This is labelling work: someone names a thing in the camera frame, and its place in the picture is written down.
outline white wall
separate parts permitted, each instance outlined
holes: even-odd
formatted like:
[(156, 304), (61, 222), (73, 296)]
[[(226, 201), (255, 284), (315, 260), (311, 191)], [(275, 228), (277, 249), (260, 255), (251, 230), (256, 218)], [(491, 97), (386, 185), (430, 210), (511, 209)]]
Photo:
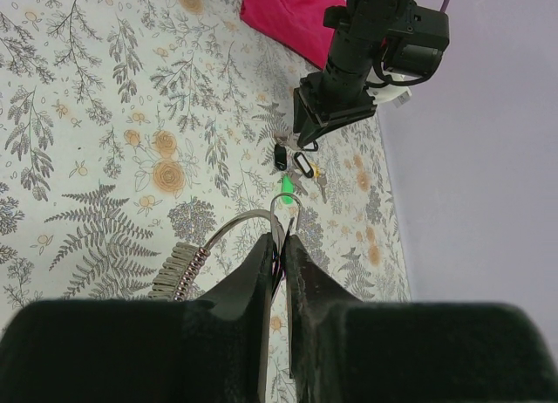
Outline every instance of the white wall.
[(447, 13), (436, 76), (380, 112), (412, 296), (518, 304), (558, 357), (558, 0)]

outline floral tablecloth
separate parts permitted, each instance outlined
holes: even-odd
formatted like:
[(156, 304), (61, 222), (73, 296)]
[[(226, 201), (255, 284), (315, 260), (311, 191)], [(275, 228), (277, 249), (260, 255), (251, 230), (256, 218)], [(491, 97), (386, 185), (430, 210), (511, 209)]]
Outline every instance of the floral tablecloth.
[[(280, 192), (271, 136), (312, 70), (238, 18), (241, 0), (0, 0), (0, 318), (41, 297), (141, 297), (178, 240)], [(378, 122), (308, 154), (300, 236), (366, 300), (409, 298)], [(296, 208), (280, 203), (282, 212)], [(207, 290), (269, 230), (226, 236)], [(270, 401), (294, 401), (284, 291), (272, 310)]]

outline black key fob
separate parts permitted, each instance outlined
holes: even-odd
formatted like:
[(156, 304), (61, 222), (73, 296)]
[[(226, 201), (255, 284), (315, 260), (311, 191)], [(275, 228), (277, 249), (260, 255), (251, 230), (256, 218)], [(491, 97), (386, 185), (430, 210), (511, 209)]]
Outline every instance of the black key fob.
[(307, 178), (314, 177), (314, 169), (306, 159), (306, 156), (300, 152), (296, 152), (293, 156), (293, 160), (296, 163), (296, 166), (303, 172), (304, 176)]
[(287, 170), (287, 149), (276, 144), (273, 152), (274, 162), (279, 170)]

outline red fabric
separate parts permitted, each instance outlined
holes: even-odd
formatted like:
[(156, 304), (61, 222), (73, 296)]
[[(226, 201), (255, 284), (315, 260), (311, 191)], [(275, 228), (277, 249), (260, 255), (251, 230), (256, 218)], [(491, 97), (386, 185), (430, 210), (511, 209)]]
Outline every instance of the red fabric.
[(324, 68), (333, 30), (323, 26), (323, 13), (340, 5), (345, 6), (345, 1), (243, 0), (241, 19)]

